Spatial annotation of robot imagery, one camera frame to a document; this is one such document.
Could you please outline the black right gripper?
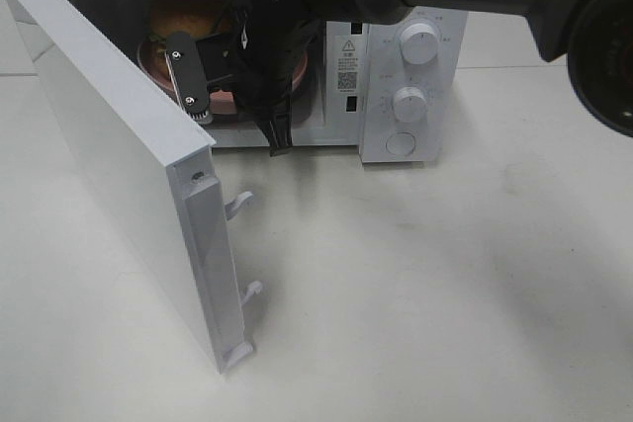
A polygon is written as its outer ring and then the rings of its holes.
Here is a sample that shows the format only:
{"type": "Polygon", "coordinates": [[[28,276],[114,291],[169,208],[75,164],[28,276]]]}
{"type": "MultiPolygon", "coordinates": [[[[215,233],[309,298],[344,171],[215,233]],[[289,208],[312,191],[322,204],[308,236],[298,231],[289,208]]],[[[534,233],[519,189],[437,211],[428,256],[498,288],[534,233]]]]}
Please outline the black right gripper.
{"type": "Polygon", "coordinates": [[[207,82],[229,90],[276,157],[293,148],[292,75],[323,21],[352,21],[354,0],[229,0],[232,30],[197,43],[207,82]]]}

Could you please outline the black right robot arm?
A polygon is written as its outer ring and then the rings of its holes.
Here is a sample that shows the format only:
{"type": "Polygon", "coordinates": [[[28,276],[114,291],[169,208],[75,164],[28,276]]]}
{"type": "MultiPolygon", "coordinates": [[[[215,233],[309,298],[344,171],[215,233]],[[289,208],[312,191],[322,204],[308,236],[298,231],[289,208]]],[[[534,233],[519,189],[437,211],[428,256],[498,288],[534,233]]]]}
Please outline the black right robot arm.
{"type": "Polygon", "coordinates": [[[200,40],[197,50],[208,86],[231,91],[276,155],[292,144],[292,73],[318,25],[392,25],[415,7],[523,17],[543,60],[568,59],[586,109],[631,133],[632,0],[246,0],[233,32],[200,40]]]}

